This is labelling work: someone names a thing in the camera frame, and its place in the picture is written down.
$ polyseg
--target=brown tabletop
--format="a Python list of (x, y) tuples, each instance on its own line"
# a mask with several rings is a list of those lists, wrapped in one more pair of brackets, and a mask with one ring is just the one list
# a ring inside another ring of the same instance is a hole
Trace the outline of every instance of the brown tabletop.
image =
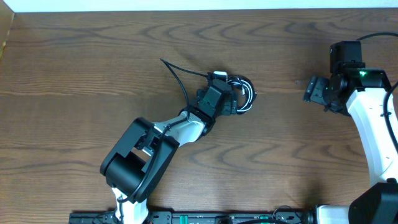
[[(159, 58), (198, 72), (245, 75), (258, 96), (242, 116), (174, 156), (149, 204), (263, 211), (349, 205), (369, 188), (353, 120), (302, 100), (329, 77), (329, 46), (397, 31), (398, 9), (17, 14), (0, 66), (0, 219), (66, 223), (114, 208), (99, 168), (137, 117), (185, 106)], [(398, 40), (363, 41), (368, 67), (398, 79)], [(178, 73), (189, 96), (202, 77)]]

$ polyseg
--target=white wall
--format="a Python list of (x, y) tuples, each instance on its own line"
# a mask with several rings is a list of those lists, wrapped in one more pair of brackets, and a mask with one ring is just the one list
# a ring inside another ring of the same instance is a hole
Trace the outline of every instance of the white wall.
[(398, 7), (398, 0), (4, 0), (14, 12)]

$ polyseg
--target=green connector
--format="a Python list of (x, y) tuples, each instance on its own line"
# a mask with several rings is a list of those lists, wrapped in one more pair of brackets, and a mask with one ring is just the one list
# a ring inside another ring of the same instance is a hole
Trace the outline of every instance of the green connector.
[(268, 219), (268, 217), (262, 216), (262, 217), (260, 217), (260, 219)]
[(188, 224), (188, 215), (180, 216), (180, 224)]

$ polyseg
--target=wooden table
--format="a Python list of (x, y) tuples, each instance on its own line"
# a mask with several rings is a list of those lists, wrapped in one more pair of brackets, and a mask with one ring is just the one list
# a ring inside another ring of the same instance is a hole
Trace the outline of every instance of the wooden table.
[[(397, 31), (398, 9), (17, 14), (0, 67), (1, 223), (66, 223), (114, 208), (99, 168), (137, 117), (164, 121), (182, 91), (159, 58), (249, 77), (242, 116), (180, 148), (149, 204), (260, 211), (349, 205), (369, 188), (351, 118), (302, 101), (329, 77), (329, 46)], [(398, 41), (363, 41), (363, 59), (398, 79)], [(189, 95), (202, 77), (178, 73)]]

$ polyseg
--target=cardboard edge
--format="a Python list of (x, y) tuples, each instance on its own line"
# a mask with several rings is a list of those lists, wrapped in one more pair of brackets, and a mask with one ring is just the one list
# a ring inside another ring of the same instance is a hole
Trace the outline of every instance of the cardboard edge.
[(0, 0), (0, 60), (6, 47), (6, 41), (10, 34), (14, 15), (14, 12), (7, 6), (7, 4), (3, 0)]

